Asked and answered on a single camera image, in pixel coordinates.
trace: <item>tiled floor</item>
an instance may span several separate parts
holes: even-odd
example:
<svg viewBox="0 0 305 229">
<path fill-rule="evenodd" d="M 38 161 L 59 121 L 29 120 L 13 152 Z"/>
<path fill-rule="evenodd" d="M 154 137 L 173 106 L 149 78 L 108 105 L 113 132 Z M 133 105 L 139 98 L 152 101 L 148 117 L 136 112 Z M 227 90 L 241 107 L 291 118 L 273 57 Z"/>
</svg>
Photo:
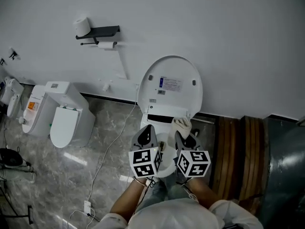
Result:
<svg viewBox="0 0 305 229">
<path fill-rule="evenodd" d="M 30 92 L 31 89 L 27 87 L 26 93 Z M 16 211 L 20 214 L 26 213 L 27 206 L 32 205 L 34 217 L 34 224 L 31 226 L 26 219 L 7 219 L 10 228 L 65 229 L 70 214 L 76 209 L 83 210 L 84 200 L 89 196 L 92 179 L 102 163 L 105 151 L 120 133 L 124 120 L 133 107 L 95 98 L 87 100 L 90 110 L 96 115 L 96 122 L 88 145 L 82 148 L 56 148 L 50 139 L 24 134 L 17 120 L 5 118 L 8 147 L 17 150 L 19 146 L 21 156 L 32 164 L 38 175 L 34 184 L 7 182 L 7 192 Z M 109 149 L 96 177 L 90 201 L 99 219 L 109 212 L 126 188 L 125 180 L 130 171 L 128 151 L 133 135 L 140 128 L 141 117 L 142 113 L 137 106 L 127 120 L 123 134 Z M 201 130 L 199 138 L 202 145 L 213 156 L 214 125 L 193 121 L 193 126 Z M 3 123 L 0 146 L 5 146 Z M 13 214 L 7 205 L 2 205 L 2 212 L 6 215 Z M 74 227 L 69 228 L 86 228 L 90 220 L 89 217 L 75 212 L 70 220 Z"/>
</svg>

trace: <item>wall-mounted fixture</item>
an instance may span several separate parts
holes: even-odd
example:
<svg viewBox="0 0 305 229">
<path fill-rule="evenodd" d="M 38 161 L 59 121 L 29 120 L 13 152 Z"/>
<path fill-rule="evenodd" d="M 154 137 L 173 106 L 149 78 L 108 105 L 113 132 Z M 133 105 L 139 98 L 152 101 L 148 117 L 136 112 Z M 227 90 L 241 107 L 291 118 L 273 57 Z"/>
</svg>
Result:
<svg viewBox="0 0 305 229">
<path fill-rule="evenodd" d="M 76 36 L 76 39 L 79 40 L 79 39 L 93 38 L 94 42 L 81 43 L 81 45 L 86 45 L 86 44 L 98 45 L 99 42 L 96 40 L 97 37 L 112 37 L 119 31 L 120 31 L 119 25 L 91 28 L 91 31 L 87 35 L 81 37 Z"/>
<path fill-rule="evenodd" d="M 12 48 L 10 48 L 9 53 L 10 53 L 9 58 L 11 58 L 12 60 L 14 60 L 15 58 L 20 59 L 20 56 Z"/>
<path fill-rule="evenodd" d="M 7 65 L 7 64 L 5 63 L 5 60 L 4 60 L 3 58 L 1 58 L 1 59 L 0 59 L 0 65 L 3 66 L 3 64 Z"/>
</svg>

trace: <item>folded cloth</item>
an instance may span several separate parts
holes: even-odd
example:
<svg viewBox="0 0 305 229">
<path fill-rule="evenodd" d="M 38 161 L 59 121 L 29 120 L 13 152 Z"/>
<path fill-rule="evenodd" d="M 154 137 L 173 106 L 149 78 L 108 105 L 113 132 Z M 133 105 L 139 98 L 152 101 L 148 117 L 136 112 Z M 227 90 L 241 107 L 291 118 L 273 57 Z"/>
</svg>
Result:
<svg viewBox="0 0 305 229">
<path fill-rule="evenodd" d="M 172 121 L 172 128 L 168 135 L 167 144 L 171 147 L 175 147 L 175 134 L 178 131 L 181 134 L 181 137 L 185 140 L 192 128 L 192 123 L 189 118 L 174 118 Z"/>
</svg>

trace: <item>white wall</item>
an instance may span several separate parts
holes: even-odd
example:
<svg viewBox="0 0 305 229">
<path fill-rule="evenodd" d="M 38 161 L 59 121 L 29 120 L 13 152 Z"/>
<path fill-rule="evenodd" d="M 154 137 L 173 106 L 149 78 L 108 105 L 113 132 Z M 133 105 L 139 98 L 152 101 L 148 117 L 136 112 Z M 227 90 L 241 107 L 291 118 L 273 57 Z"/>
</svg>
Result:
<svg viewBox="0 0 305 229">
<path fill-rule="evenodd" d="M 114 76 L 105 52 L 75 39 L 72 22 L 83 14 L 92 27 L 120 25 L 115 40 L 130 80 Z M 20 61 L 8 59 L 10 46 Z M 305 114 L 305 0 L 0 0 L 0 56 L 23 83 L 65 80 L 134 101 L 134 84 L 167 54 L 198 68 L 204 113 Z"/>
</svg>

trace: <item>label on toilet lid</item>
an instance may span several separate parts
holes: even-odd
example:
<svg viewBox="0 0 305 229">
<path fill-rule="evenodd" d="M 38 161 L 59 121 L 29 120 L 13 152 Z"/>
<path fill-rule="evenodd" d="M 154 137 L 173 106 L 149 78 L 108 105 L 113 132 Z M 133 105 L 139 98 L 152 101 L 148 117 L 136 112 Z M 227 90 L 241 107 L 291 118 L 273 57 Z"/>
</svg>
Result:
<svg viewBox="0 0 305 229">
<path fill-rule="evenodd" d="M 166 76 L 161 76 L 159 87 L 164 90 L 181 92 L 182 84 L 183 84 L 183 81 L 181 79 L 168 78 Z"/>
</svg>

